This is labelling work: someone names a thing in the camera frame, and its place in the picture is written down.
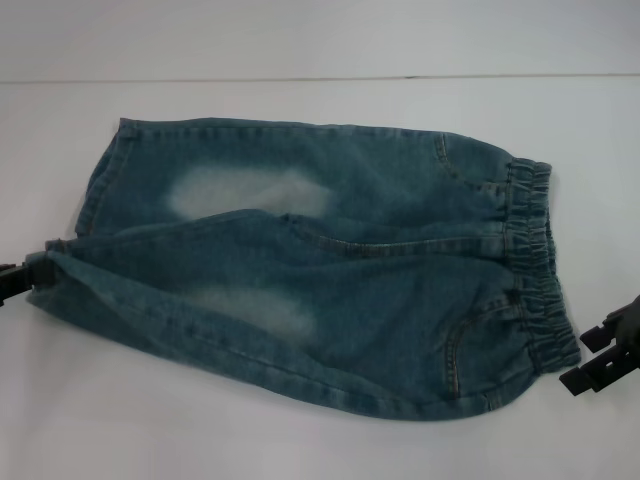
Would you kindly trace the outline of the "blue denim shorts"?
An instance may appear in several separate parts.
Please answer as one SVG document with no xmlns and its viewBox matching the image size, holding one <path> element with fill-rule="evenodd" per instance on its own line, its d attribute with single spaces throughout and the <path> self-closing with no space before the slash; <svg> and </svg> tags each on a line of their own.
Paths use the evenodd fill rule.
<svg viewBox="0 0 640 480">
<path fill-rule="evenodd" d="M 30 302 L 312 404 L 452 420 L 575 366 L 548 164 L 453 133 L 124 119 Z"/>
</svg>

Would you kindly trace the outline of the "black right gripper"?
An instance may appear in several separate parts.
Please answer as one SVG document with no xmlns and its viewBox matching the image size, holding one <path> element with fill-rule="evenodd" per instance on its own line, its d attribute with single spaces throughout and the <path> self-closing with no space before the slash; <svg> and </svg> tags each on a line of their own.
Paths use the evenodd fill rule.
<svg viewBox="0 0 640 480">
<path fill-rule="evenodd" d="M 610 313 L 604 324 L 595 326 L 580 336 L 591 351 L 607 348 L 615 339 L 617 345 L 628 349 L 608 349 L 580 367 L 559 377 L 560 382 L 574 396 L 592 390 L 600 392 L 624 376 L 640 369 L 640 295 L 630 304 Z"/>
</svg>

